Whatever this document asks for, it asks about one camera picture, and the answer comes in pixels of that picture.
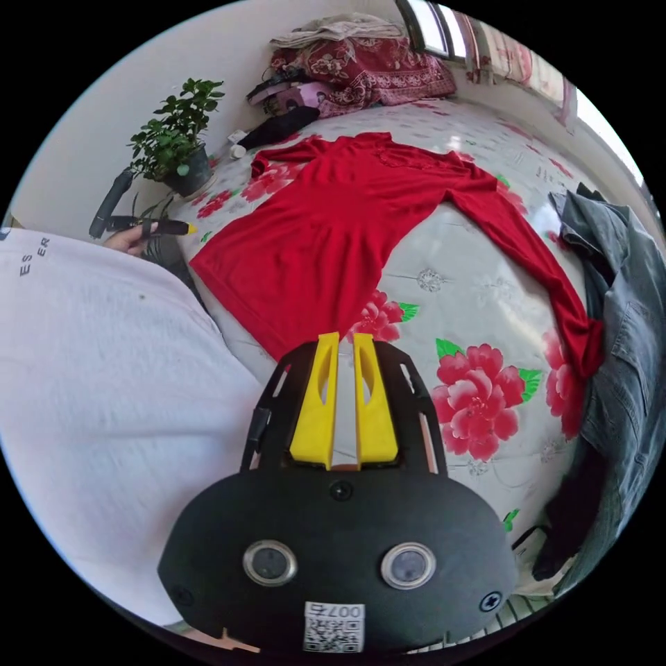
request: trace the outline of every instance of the gray jacket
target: gray jacket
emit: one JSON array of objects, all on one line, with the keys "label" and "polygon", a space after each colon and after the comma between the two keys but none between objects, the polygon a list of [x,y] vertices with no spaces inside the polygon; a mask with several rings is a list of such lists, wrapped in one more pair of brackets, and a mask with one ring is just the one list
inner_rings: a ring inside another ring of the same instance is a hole
[{"label": "gray jacket", "polygon": [[604,322],[605,360],[588,385],[581,444],[606,461],[601,503],[562,595],[613,545],[641,500],[666,440],[666,262],[627,206],[584,186],[551,194],[562,238],[583,259],[588,313]]}]

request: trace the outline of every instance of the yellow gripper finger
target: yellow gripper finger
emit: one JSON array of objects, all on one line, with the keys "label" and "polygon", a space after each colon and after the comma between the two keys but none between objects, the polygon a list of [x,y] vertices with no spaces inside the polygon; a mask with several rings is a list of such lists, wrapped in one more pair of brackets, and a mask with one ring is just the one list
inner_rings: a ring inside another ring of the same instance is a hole
[{"label": "yellow gripper finger", "polygon": [[294,461],[331,468],[338,386],[339,335],[319,336],[289,453]]},{"label": "yellow gripper finger", "polygon": [[[354,373],[359,469],[368,464],[392,463],[398,456],[398,440],[395,437],[389,401],[371,335],[354,335]],[[367,403],[363,391],[364,382],[370,391]]]}]

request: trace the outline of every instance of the label sticker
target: label sticker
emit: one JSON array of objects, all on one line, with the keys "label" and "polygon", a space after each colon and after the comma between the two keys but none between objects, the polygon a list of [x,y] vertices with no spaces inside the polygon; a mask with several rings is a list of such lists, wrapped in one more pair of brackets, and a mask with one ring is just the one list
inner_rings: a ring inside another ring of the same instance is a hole
[{"label": "label sticker", "polygon": [[362,652],[365,604],[305,604],[306,652]]}]

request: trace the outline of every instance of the person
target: person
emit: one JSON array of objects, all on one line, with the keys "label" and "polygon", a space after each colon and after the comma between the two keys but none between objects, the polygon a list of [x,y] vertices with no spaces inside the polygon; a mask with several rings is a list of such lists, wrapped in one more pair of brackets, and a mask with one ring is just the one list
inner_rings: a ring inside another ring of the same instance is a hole
[{"label": "person", "polygon": [[152,624],[182,626],[157,564],[181,510],[238,471],[262,386],[144,249],[140,228],[103,246],[3,233],[0,445],[80,578]]}]

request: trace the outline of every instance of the red sweater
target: red sweater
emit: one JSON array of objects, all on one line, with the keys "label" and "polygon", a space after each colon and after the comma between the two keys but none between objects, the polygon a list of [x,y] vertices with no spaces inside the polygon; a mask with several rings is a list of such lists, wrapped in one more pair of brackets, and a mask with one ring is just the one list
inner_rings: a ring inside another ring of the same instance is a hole
[{"label": "red sweater", "polygon": [[220,303],[273,358],[357,321],[393,248],[438,204],[472,219],[550,294],[571,363],[587,378],[603,359],[602,324],[589,319],[541,238],[497,191],[497,179],[455,153],[438,155],[364,133],[305,139],[262,151],[309,162],[254,212],[219,231],[191,266]]}]

